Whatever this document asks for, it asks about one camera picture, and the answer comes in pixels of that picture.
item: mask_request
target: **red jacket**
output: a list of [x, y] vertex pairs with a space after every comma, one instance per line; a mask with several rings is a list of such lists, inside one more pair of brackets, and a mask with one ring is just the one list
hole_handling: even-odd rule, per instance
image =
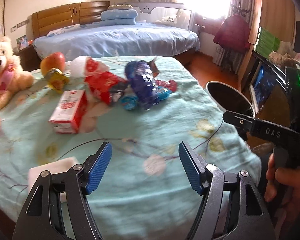
[[228, 17], [218, 30], [213, 42], [224, 49], [245, 53], [250, 48], [249, 24], [238, 14]]

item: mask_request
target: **nightstand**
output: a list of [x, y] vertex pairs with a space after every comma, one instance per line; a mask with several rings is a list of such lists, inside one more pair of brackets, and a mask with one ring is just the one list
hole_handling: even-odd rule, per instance
[[15, 55], [20, 57], [21, 66], [25, 71], [33, 71], [40, 68], [41, 59], [35, 51], [33, 45], [29, 45]]

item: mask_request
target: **blue folded blanket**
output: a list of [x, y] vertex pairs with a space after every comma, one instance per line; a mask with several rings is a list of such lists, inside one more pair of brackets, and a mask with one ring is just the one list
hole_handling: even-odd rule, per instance
[[128, 10], [107, 10], [101, 13], [101, 20], [112, 20], [112, 19], [132, 19], [138, 16], [138, 13], [134, 9]]
[[110, 26], [110, 25], [136, 25], [136, 20], [133, 19], [113, 19], [100, 21], [100, 26]]

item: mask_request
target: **wall socket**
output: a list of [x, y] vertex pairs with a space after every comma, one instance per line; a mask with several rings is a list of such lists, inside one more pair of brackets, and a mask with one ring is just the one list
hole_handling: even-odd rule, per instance
[[13, 26], [12, 28], [10, 28], [10, 31], [11, 32], [14, 32], [16, 29], [22, 27], [23, 25], [26, 25], [30, 22], [29, 19], [26, 19], [25, 21], [21, 22], [21, 23], [18, 23], [17, 25]]

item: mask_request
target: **teddy bear's ear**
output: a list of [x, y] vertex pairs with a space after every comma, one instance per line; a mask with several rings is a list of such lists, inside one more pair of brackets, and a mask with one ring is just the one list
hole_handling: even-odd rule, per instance
[[8, 36], [4, 36], [1, 41], [9, 42], [11, 43], [11, 39]]

